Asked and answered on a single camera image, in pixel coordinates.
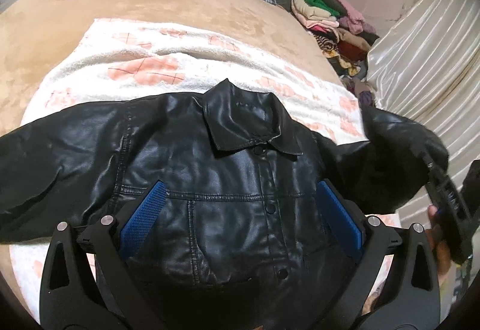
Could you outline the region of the right hand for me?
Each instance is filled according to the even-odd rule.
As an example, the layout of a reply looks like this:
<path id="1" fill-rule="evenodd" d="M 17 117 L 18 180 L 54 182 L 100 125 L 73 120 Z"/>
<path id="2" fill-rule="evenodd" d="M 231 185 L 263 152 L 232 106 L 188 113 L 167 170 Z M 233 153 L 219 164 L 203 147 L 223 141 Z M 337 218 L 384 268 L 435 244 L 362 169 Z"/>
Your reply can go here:
<path id="1" fill-rule="evenodd" d="M 436 269 L 437 276 L 439 279 L 439 285 L 442 285 L 445 280 L 448 278 L 448 273 L 452 266 L 452 258 L 448 243 L 444 240 L 441 240 L 438 237 L 438 234 L 434 232 L 434 229 L 437 226 L 437 207 L 430 205 L 427 208 L 427 215 L 430 221 L 430 228 L 428 228 L 425 233 L 430 243 L 431 250 L 436 258 Z"/>

